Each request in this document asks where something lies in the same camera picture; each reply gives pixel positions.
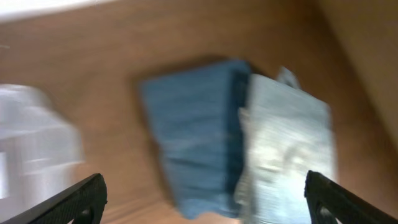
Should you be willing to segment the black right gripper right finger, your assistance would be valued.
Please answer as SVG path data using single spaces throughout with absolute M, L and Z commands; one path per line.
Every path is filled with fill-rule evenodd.
M 304 196 L 312 224 L 397 224 L 397 219 L 319 172 L 308 171 Z

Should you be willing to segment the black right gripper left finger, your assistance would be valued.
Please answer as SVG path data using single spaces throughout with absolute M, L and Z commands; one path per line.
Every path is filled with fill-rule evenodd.
M 96 173 L 2 224 L 100 224 L 107 196 L 104 177 Z

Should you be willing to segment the light grey jeans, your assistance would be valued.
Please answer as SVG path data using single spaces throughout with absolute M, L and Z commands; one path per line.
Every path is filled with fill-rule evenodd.
M 336 177 L 330 107 L 304 92 L 282 67 L 276 79 L 252 74 L 239 109 L 244 169 L 234 199 L 243 223 L 310 223 L 308 171 Z

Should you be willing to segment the blue jeans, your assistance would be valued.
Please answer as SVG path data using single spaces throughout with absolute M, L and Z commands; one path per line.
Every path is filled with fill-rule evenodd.
M 140 86 L 173 203 L 187 219 L 238 216 L 234 191 L 244 166 L 238 111 L 251 72 L 244 60 L 224 60 Z

